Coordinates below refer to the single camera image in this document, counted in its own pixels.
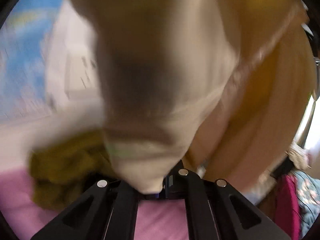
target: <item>yellow fabric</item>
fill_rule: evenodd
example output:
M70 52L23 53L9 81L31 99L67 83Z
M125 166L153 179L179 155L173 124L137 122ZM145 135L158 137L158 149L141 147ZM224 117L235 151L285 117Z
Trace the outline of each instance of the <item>yellow fabric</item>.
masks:
M201 164L218 146L233 112L239 108L246 90L250 89L251 85L246 85L246 83L251 72L264 64L262 62L275 50L275 46L289 26L295 26L298 29L302 23L308 21L300 0L228 0L228 4L228 10L231 10L229 14L236 15L240 27L241 60L225 87L220 103L197 131L195 140L191 145L192 152L195 153L190 156L195 165ZM227 19L225 28L228 28L228 15L224 18ZM307 60L300 67L305 67L307 62L309 61ZM278 68L276 65L264 65L265 73L270 72L269 75L272 75L272 72L275 71L272 70L273 68ZM312 71L312 66L308 66L308 68L309 71ZM271 90L272 80L270 80L270 76L261 75L259 79L257 82L260 82L261 86L252 88L251 90L255 90L255 94L250 92L247 96L249 100L252 100L252 104L255 104L253 101L258 100L259 93L265 93L261 91L262 89ZM243 109L251 108L252 105L249 102L247 107Z
M286 60L280 55L287 55ZM282 70L275 68L279 64ZM303 29L291 27L252 73L244 100L211 155L206 179L225 178L244 190L272 164L271 160L284 155L315 84L313 64Z
M98 34L113 168L141 193L159 192L238 63L217 0L71 1Z
M116 178L101 130L33 152L29 173L35 180L33 201L51 210L61 210L76 200L89 174Z

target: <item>black bracket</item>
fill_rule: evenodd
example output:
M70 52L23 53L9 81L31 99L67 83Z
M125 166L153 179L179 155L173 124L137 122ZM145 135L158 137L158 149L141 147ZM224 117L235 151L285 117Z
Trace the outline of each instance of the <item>black bracket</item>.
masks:
M185 199L190 240L290 239L225 180L202 180L181 161L163 185L142 195L124 181L100 180L31 240L133 240L142 199Z

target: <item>cloth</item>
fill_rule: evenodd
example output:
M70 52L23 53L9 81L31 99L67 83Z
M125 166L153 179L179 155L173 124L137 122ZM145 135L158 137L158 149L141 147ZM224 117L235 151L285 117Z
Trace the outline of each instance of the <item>cloth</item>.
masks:
M315 84L300 0L71 1L98 34L112 166L137 190L188 149L238 190L284 154Z
M309 231L320 213L320 180L313 179L303 171L294 172L301 215L300 239Z
M90 174L116 178L101 130L80 134L33 152L29 173L35 180L33 201L50 210L62 210L75 201Z
M284 175L278 181L274 222L292 240L300 239L300 210L296 195L295 176Z
M57 215L34 204L32 195L33 179L25 167L0 173L0 210L20 240L30 240ZM141 201L134 239L188 240L184 201Z
M293 142L285 152L298 170L305 171L308 168L309 150L302 149L295 142Z

